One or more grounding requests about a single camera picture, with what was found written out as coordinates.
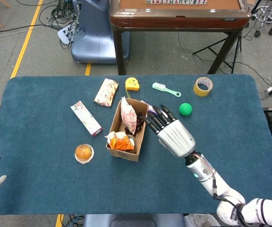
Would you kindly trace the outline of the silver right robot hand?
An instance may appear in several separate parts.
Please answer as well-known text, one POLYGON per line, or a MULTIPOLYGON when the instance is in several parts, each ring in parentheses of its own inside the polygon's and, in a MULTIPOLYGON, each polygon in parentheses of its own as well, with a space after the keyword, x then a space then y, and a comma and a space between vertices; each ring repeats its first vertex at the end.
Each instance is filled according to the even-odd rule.
POLYGON ((196 142, 190 132, 164 105, 154 106, 157 115, 149 113, 149 118, 140 118, 157 135, 159 142, 174 156, 185 158, 195 151, 196 142))

